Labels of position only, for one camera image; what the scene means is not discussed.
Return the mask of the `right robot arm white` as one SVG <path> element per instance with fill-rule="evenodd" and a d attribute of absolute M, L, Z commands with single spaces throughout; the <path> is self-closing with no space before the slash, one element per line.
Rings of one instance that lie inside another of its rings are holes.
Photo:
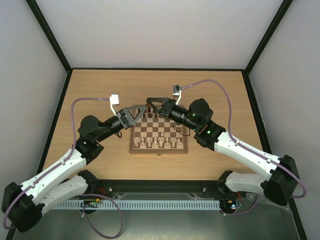
<path fill-rule="evenodd" d="M 271 202 L 285 206 L 293 197 L 299 181 L 295 160 L 261 151 L 234 137 L 211 118 L 213 111 L 203 99 L 196 99 L 186 109 L 168 97 L 146 100 L 159 116 L 194 131 L 196 142 L 212 151 L 229 156 L 254 170 L 254 174 L 227 172 L 218 183 L 218 191 L 229 196 L 233 192 L 264 195 Z"/>

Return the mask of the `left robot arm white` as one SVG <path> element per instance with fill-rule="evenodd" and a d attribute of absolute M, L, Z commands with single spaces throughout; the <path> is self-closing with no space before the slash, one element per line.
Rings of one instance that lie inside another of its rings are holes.
<path fill-rule="evenodd" d="M 84 117 L 78 128 L 79 138 L 59 160 L 20 185 L 8 184 L 1 210 L 5 220 L 21 233 L 33 228 L 51 208 L 82 194 L 95 192 L 98 179 L 84 167 L 104 149 L 100 144 L 121 130 L 134 126 L 146 111 L 146 105 L 126 107 L 102 122 L 93 115 Z"/>

